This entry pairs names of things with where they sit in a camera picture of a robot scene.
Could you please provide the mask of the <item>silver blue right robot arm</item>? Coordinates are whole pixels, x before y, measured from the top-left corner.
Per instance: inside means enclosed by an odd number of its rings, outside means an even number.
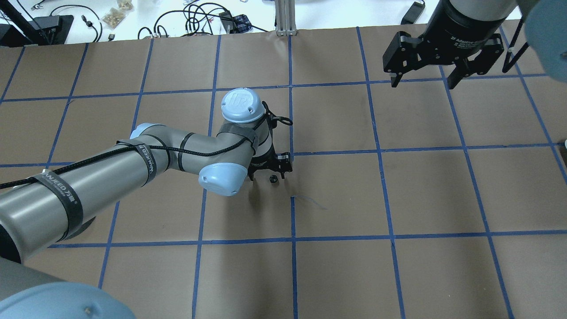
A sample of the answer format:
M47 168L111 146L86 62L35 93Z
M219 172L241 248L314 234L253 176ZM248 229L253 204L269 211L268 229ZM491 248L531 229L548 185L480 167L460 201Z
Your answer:
M454 65L450 89L474 74L485 75L502 54L506 73L532 48L544 72L566 81L564 0L440 0L425 31L393 36L382 56L391 87L403 75L425 66Z

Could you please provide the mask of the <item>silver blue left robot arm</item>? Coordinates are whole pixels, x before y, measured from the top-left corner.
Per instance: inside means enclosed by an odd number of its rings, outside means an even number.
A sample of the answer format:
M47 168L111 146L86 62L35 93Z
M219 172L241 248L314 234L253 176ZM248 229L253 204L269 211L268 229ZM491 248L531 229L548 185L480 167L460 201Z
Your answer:
M275 115L249 88L221 99L215 136L142 123L128 139L93 157L1 184L1 317L3 319L133 319L132 310L91 285L64 281L23 262L74 238L106 207L170 169L198 177L205 190L231 197L259 170L292 171L276 153L273 130L292 120Z

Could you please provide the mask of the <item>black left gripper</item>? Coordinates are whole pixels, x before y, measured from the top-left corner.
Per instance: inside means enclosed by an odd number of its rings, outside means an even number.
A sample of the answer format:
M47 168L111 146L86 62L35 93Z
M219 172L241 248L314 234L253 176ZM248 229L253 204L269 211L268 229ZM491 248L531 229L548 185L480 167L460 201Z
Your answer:
M271 147L263 155L252 157L248 167L248 178L254 180L255 172L260 170L277 172L282 179L285 179L286 172L293 172L291 153L276 153L275 148Z

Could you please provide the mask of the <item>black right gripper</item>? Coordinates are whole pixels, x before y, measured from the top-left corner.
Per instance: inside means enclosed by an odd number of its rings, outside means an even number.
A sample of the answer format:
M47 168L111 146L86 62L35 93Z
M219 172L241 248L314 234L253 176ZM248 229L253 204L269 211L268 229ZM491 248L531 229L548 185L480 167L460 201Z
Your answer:
M398 31L383 54L392 88L403 75L429 65L454 65L449 89L473 74L484 75L504 52L497 29L505 20L498 0L441 0L419 36Z

